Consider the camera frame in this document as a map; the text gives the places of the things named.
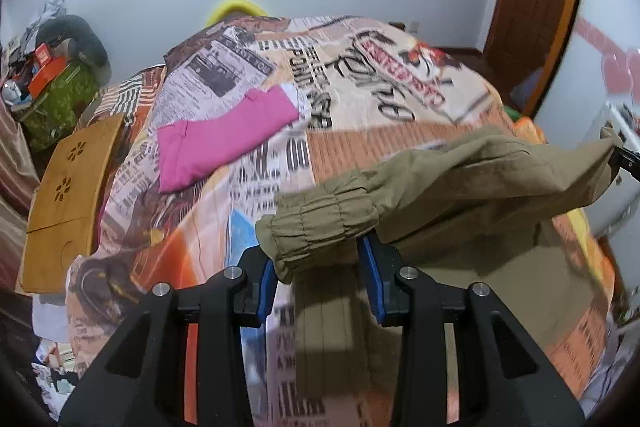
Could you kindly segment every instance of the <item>pink folded garment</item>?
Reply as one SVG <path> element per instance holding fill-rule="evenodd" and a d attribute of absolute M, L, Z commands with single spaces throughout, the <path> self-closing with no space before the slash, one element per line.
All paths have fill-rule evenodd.
<path fill-rule="evenodd" d="M 160 191 L 174 192 L 206 178 L 221 165 L 258 147 L 287 124 L 298 110 L 280 86 L 248 90 L 241 102 L 219 118 L 180 120 L 158 129 Z"/>

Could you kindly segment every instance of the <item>flower-shaped hole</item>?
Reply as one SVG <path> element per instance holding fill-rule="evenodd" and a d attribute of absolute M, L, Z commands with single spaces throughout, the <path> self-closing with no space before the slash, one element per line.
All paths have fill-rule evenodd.
<path fill-rule="evenodd" d="M 86 144 L 86 142 L 78 142 L 78 145 L 71 149 L 71 151 L 69 152 L 69 156 L 67 156 L 66 159 L 70 162 L 74 161 L 77 156 L 81 155 L 84 152 L 84 144 Z"/>
<path fill-rule="evenodd" d="M 65 194 L 71 190 L 71 178 L 62 178 L 62 183 L 56 187 L 56 197 L 54 201 L 62 201 L 65 199 Z"/>

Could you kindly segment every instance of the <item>door frame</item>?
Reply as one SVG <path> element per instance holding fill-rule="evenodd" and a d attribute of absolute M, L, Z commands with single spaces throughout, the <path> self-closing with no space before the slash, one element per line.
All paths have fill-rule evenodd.
<path fill-rule="evenodd" d="M 569 37 L 571 36 L 571 32 L 574 27 L 575 15 L 578 11 L 579 2 L 580 0 L 564 0 L 556 34 L 546 56 L 540 78 L 538 79 L 533 92 L 529 96 L 529 100 L 527 100 L 527 104 L 523 111 L 524 116 L 533 118 L 536 115 L 540 105 L 542 105 L 542 101 L 550 87 L 553 77 L 556 76 L 556 71 L 562 61 L 564 50 L 566 49 L 567 42 L 569 41 Z M 485 50 L 491 47 L 491 44 L 495 39 L 498 20 L 497 15 L 500 13 L 503 4 L 504 0 L 496 0 L 495 2 L 494 16 L 484 45 Z"/>

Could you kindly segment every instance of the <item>bed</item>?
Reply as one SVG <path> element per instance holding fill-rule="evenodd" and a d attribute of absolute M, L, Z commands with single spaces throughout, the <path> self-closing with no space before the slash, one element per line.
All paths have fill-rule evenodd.
<path fill-rule="evenodd" d="M 180 192 L 159 192 L 160 126 L 219 116 L 251 87 L 286 83 L 299 93 L 300 121 L 209 178 Z M 80 375 L 155 283 L 187 287 L 236 263 L 256 244 L 255 221 L 274 213 L 277 192 L 302 190 L 488 124 L 544 141 L 530 120 L 514 124 L 495 90 L 454 58 L 384 23 L 348 16 L 247 16 L 210 26 L 170 50 L 164 64 L 101 90 L 78 128 L 121 112 L 125 132 L 96 218 L 97 250 L 69 270 L 68 331 Z M 554 218 L 550 227 L 561 262 L 594 284 L 571 312 L 560 308 L 543 317 L 556 327 L 535 338 L 580 397 L 606 343 L 614 277 L 580 209 Z M 563 291 L 571 289 L 568 283 Z M 281 285 L 276 311 L 292 307 L 293 295 Z M 242 332 L 254 422 L 313 425 L 304 408 L 294 407 L 295 346 L 281 342 L 295 325 L 275 316 L 261 330 Z M 195 422 L 193 346 L 190 334 L 185 419 Z M 282 359 L 290 363 L 278 363 Z M 357 392 L 322 397 L 314 422 L 388 425 L 392 394 L 374 375 L 370 381 Z M 455 389 L 450 396 L 453 420 Z"/>

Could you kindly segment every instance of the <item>metal screw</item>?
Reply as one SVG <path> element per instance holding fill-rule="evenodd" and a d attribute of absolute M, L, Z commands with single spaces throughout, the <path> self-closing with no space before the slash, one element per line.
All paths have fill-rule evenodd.
<path fill-rule="evenodd" d="M 167 295 L 170 289 L 171 289 L 171 286 L 169 286 L 169 283 L 159 282 L 154 286 L 152 292 L 154 293 L 154 295 L 157 295 L 158 297 L 162 297 L 163 295 Z"/>
<path fill-rule="evenodd" d="M 479 297 L 486 297 L 487 295 L 489 295 L 489 293 L 491 293 L 491 288 L 489 288 L 489 286 L 487 286 L 483 282 L 474 283 L 474 285 L 471 286 L 471 289 Z"/>
<path fill-rule="evenodd" d="M 222 273 L 227 279 L 237 279 L 242 275 L 242 268 L 239 266 L 227 266 Z"/>
<path fill-rule="evenodd" d="M 418 277 L 418 270 L 413 266 L 402 266 L 399 273 L 400 277 L 402 277 L 403 279 L 407 279 L 408 281 Z"/>

